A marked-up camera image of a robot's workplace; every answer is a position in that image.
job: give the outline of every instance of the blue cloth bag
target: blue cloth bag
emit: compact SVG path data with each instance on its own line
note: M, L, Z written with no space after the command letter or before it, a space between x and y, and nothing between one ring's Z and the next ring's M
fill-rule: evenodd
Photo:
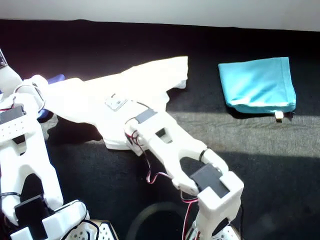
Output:
M246 114L287 113L296 108L289 58L218 64L226 105Z

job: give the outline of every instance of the black ring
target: black ring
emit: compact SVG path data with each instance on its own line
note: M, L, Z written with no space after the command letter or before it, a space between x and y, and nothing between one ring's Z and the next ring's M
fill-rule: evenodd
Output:
M205 150L203 150L201 153L200 153L200 156L199 156L199 161L202 162L202 157L204 156L205 152L208 150L208 149L211 149L210 147L206 147Z
M5 197L5 196L18 196L21 197L21 194L17 193L17 192L13 192L13 191L9 191L9 192L2 192L0 193L0 197Z

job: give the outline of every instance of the cable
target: cable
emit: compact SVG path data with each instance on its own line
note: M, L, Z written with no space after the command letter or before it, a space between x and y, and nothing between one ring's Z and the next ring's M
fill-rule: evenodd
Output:
M136 101L136 103L137 103L137 104L140 104L140 105L142 105L142 106L145 106L145 107L146 107L146 108L148 108L148 109L152 109L151 107L149 107L149 106L145 105L145 104L144 104L144 103L142 103L142 102Z
M200 237L200 232L198 231L198 232L196 233L196 236L195 236L195 239L194 239L194 240L198 240L199 237Z
M37 91L37 93L39 94L40 98L42 99L43 103L41 105L41 107L38 109L38 112L40 112L42 109L44 109L45 105L46 105L46 100L44 99L43 95L42 95L42 92L40 90L39 87L35 86L35 85L28 85L28 84L21 84L19 86L17 86L14 90L13 90L13 93L17 93L18 90L22 87L32 87L32 88L35 88L35 90Z
M14 191L9 191L9 192L2 192L0 193L0 197L5 197L5 196L18 196L21 197L20 193L14 192Z
M187 209L186 209L186 213L185 213L185 216L184 216L184 222L183 222L183 229L182 229L182 240L186 240L188 217L189 217L191 206L192 206L193 203L195 203L195 201L194 202L190 202L188 207L187 207Z
M240 218L240 240L244 239L244 206L241 204L240 205L241 208L241 218Z
M150 180L150 177L151 177L151 164L150 164L150 161L149 161L149 159L148 159L148 156L147 156L147 154L146 154L146 151L145 150L143 150L143 148L141 147L141 145L139 144L139 142L138 142L138 136L136 137L136 144L139 146L139 148L141 149L141 151L142 151L142 153L143 153L143 155L144 155L144 158L145 158L145 160L146 160L146 162L147 162L147 164L148 164L148 167L149 167L149 171L148 171L148 173L147 173L147 175L146 175L146 182L148 183L148 184L154 184L155 183L155 181L156 181L156 179L157 179L157 177L159 176L159 175L162 175L162 176L165 176L165 177L167 177L167 178L169 178L169 179L172 179L172 177L171 176L169 176L168 174L166 174L166 173L164 173L164 172L157 172L154 176L153 176L153 179L152 180Z
M195 203L198 201L198 198L197 197L194 197L194 198L190 198L190 199L185 199L184 196L183 196L183 192L180 190L180 198L181 198L181 201L186 203L186 204L189 204L189 203Z
M142 224L151 215L157 212L176 212L182 219L185 217L185 210L183 207L176 205L173 202L157 202L142 210L136 218L132 221L129 230L126 234L125 240L136 240L138 231Z
M74 230L74 229L76 229L77 227L79 227L80 224L82 224L82 223L91 224L91 225L93 225L93 226L97 229L96 236L95 236L95 240L98 240L98 239L99 239L99 232L100 232L98 225L96 225L94 222L92 222L92 221L90 221L90 220L86 220L86 216L87 216L87 214L88 214L87 206L86 206L82 201L77 200L77 201L74 201L73 203L69 204L67 207L69 207L69 206L71 206L72 204L75 204L75 203L77 203L77 202L81 202L81 203L85 206L85 215L84 215L83 219L79 222L79 224L76 225L76 226L74 226L73 228L71 228L60 240L65 240L65 239L68 237L68 235L71 233L71 231ZM65 208L65 207L60 208L60 209L58 209L56 212L59 212L59 211L61 211L61 210L64 209L64 208Z
M94 226L96 228L95 240L98 240L99 239L99 232L100 232L100 229L99 229L98 225L95 224L93 221L86 220L86 219L82 220L82 222L91 224L92 226Z

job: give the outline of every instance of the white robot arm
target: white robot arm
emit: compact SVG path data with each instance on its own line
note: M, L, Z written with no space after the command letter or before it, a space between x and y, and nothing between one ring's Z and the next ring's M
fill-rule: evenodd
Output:
M54 167L50 164L43 131L37 121L44 100L32 80L22 82L0 51L0 209L15 230L12 240L59 240L90 218L85 204L63 206ZM43 195L20 202L25 179L36 174ZM99 232L82 223L77 231Z
M126 123L125 132L131 133L128 145L137 155L150 150L162 162L178 190L197 196L199 212L194 225L201 240L211 240L236 218L243 182L229 171L225 161L191 137L167 112L156 112L146 106L145 111ZM188 177L180 165L182 158L201 161L204 165Z

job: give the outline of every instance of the dark carpet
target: dark carpet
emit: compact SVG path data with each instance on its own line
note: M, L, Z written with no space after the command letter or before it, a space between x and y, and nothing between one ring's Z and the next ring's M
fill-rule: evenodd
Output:
M0 48L22 78L64 74L89 80L131 66L189 57L187 89L169 91L167 110L192 136L219 153L243 181L247 240L300 240L320 234L320 34L199 26L89 21L0 21ZM296 115L276 123L226 108L218 63L270 57L290 59ZM97 130L53 116L42 124L64 201L83 200L93 219L112 222L124 240L134 218L154 203L159 212L137 239L180 239L178 191L169 180L145 181L144 159L110 151ZM154 171L163 170L150 157ZM197 165L184 162L186 172ZM26 194L38 192L31 176ZM234 221L239 227L239 220Z

